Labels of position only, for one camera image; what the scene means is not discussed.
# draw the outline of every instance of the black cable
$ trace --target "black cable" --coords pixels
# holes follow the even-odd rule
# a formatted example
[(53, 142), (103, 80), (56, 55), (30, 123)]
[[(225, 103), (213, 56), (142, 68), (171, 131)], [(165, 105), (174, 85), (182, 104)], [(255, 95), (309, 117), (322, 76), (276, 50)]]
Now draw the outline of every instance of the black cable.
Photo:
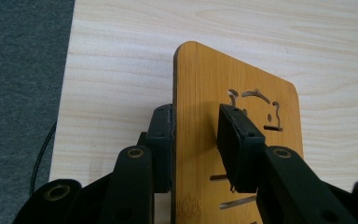
[(54, 125), (51, 127), (48, 136), (43, 143), (43, 146), (40, 148), (39, 155), (37, 156), (36, 162), (34, 163), (34, 171), (32, 172), (31, 176), (31, 186), (30, 186), (30, 196), (34, 194), (34, 183), (36, 181), (37, 171), (39, 170), (40, 162), (42, 161), (43, 154), (45, 154), (46, 148), (48, 147), (48, 142), (51, 139), (51, 136), (55, 134), (57, 128), (57, 121), (55, 121)]

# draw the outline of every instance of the blue-gray floor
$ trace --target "blue-gray floor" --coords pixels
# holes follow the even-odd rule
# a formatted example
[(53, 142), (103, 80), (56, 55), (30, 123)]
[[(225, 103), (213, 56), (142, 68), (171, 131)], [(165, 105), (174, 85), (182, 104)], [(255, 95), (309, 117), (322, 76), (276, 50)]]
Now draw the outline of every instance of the blue-gray floor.
[[(0, 1), (0, 223), (29, 197), (34, 162), (57, 119), (74, 0)], [(47, 183), (52, 143), (36, 188)]]

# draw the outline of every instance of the table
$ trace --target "table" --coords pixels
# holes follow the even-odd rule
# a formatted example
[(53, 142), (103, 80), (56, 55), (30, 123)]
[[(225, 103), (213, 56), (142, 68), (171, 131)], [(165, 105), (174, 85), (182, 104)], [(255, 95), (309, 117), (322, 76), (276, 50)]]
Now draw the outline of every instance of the table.
[[(173, 54), (188, 40), (292, 82), (306, 162), (322, 180), (351, 190), (358, 1), (348, 0), (76, 1), (50, 180), (86, 186), (112, 172), (153, 109), (172, 102)], [(157, 201), (169, 206), (168, 198)], [(167, 211), (157, 223), (169, 221)]]

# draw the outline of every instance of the bamboo cutting board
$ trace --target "bamboo cutting board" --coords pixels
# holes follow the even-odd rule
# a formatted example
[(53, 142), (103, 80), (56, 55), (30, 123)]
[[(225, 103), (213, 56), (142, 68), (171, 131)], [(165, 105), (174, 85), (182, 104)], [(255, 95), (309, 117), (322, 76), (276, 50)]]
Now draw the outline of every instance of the bamboo cutting board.
[(235, 104), (266, 136), (266, 144), (301, 156), (299, 104), (294, 85), (197, 42), (174, 58), (176, 164), (172, 223), (262, 223), (256, 203), (220, 210), (251, 194), (232, 193), (228, 181), (212, 182), (225, 169), (216, 147), (219, 104)]

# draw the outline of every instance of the light wood tabletop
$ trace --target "light wood tabletop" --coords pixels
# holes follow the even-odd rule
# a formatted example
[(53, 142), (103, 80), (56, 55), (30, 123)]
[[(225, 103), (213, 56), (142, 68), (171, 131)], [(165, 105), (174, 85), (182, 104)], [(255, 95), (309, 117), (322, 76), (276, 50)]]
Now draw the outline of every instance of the light wood tabletop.
[[(194, 40), (292, 82), (304, 157), (324, 181), (358, 181), (358, 1), (77, 0), (50, 180), (82, 186), (172, 103), (173, 55)], [(159, 195), (157, 223), (169, 223)]]

